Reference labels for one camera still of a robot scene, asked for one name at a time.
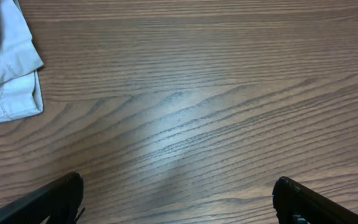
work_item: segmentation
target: wooden surface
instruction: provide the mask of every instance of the wooden surface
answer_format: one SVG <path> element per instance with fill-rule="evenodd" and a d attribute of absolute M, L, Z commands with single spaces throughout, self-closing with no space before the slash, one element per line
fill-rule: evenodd
<path fill-rule="evenodd" d="M 0 207 L 69 171 L 80 223 L 277 223 L 289 176 L 358 213 L 358 1 L 21 0 L 41 115 Z"/>

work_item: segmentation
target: wood grain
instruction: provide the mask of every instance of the wood grain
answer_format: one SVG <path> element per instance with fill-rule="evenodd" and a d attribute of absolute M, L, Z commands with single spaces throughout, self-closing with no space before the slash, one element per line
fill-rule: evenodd
<path fill-rule="evenodd" d="M 282 175 L 358 213 L 358 1 L 21 6 L 45 111 L 0 124 L 0 207 L 75 170 L 80 223 L 277 223 Z"/>

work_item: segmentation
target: folded cloth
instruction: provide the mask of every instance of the folded cloth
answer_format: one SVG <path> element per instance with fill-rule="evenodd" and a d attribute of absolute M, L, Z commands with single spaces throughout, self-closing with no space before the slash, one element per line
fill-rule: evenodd
<path fill-rule="evenodd" d="M 0 0 L 0 123 L 43 110 L 37 68 L 43 65 L 17 2 Z"/>

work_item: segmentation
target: garment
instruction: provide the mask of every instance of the garment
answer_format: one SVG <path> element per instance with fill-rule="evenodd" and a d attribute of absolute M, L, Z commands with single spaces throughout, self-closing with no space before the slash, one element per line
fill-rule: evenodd
<path fill-rule="evenodd" d="M 42 65 L 18 3 L 0 0 L 0 123 L 42 112 Z"/>

